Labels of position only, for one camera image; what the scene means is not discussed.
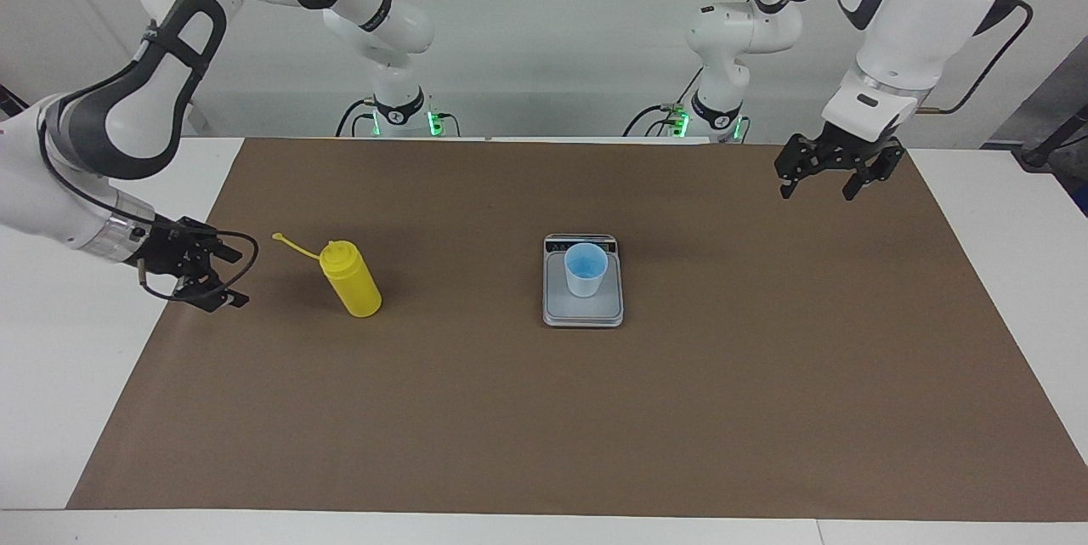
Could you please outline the silver digital kitchen scale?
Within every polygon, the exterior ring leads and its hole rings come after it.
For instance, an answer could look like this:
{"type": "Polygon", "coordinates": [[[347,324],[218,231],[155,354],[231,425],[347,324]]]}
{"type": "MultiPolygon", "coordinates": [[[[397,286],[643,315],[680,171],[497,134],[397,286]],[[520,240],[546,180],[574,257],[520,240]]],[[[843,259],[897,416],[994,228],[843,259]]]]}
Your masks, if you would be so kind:
{"type": "Polygon", "coordinates": [[[541,315],[552,327],[615,329],[625,315],[621,245],[607,234],[551,234],[543,241],[541,315]],[[567,288],[562,257],[579,241],[598,244],[609,255],[609,271],[598,292],[578,298],[567,288]]]}

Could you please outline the light blue plastic cup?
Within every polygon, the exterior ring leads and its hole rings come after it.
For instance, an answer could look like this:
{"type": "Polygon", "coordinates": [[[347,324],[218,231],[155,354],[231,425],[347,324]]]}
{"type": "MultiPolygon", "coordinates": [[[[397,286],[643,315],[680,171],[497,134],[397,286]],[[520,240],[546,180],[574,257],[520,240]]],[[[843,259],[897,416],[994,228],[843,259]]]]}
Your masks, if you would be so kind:
{"type": "Polygon", "coordinates": [[[598,244],[579,241],[562,257],[567,288],[572,296],[590,298],[599,290],[609,271],[609,255],[598,244]]]}

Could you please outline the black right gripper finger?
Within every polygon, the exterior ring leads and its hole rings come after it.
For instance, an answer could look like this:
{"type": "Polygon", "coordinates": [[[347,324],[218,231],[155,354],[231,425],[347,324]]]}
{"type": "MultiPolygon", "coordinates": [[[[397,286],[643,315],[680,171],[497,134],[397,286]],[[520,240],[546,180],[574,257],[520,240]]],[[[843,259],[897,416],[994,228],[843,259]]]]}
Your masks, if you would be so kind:
{"type": "Polygon", "coordinates": [[[182,222],[183,235],[187,241],[188,257],[215,257],[231,264],[242,261],[242,251],[226,246],[220,238],[220,231],[202,222],[182,222]]]}
{"type": "Polygon", "coordinates": [[[218,278],[209,276],[205,278],[178,278],[173,297],[177,298],[180,302],[189,304],[207,313],[213,313],[222,306],[242,308],[250,300],[248,294],[236,292],[222,285],[218,278]]]}

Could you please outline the yellow squeeze bottle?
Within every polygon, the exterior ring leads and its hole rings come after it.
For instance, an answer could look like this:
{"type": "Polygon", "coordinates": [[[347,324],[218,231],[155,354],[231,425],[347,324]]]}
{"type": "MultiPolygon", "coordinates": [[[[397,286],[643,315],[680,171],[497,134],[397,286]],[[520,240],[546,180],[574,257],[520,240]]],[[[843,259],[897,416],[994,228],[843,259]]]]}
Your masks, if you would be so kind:
{"type": "Polygon", "coordinates": [[[299,244],[289,240],[280,232],[272,234],[271,238],[286,244],[304,257],[316,259],[331,289],[337,294],[350,315],[366,319],[376,314],[381,309],[383,297],[378,290],[378,283],[366,265],[361,251],[353,241],[329,241],[319,253],[316,253],[302,249],[299,244]]]}

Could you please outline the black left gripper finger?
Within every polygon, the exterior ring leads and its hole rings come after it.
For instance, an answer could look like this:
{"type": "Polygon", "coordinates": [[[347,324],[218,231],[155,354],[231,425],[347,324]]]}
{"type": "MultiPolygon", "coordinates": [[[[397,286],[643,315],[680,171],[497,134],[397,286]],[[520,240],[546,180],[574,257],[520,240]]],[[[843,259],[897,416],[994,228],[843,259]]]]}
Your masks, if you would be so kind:
{"type": "Polygon", "coordinates": [[[844,199],[851,202],[867,185],[889,179],[905,153],[905,149],[881,149],[869,162],[856,159],[853,164],[854,173],[842,188],[844,199]]]}
{"type": "Polygon", "coordinates": [[[820,143],[806,137],[791,137],[774,158],[774,172],[781,186],[782,199],[790,199],[802,179],[821,172],[820,143]]]}

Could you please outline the brown paper table mat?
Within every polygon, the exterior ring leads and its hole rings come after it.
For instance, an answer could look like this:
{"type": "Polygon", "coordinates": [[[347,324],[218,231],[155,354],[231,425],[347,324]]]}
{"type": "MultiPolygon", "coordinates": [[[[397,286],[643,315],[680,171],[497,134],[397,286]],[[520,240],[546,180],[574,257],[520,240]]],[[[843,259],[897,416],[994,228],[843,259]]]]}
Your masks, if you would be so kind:
{"type": "Polygon", "coordinates": [[[1088,521],[1088,465],[910,159],[781,199],[772,146],[249,139],[250,302],[166,306],[69,506],[1088,521]],[[356,319],[316,259],[353,241],[356,319]],[[620,244],[615,329],[543,241],[620,244]]]}

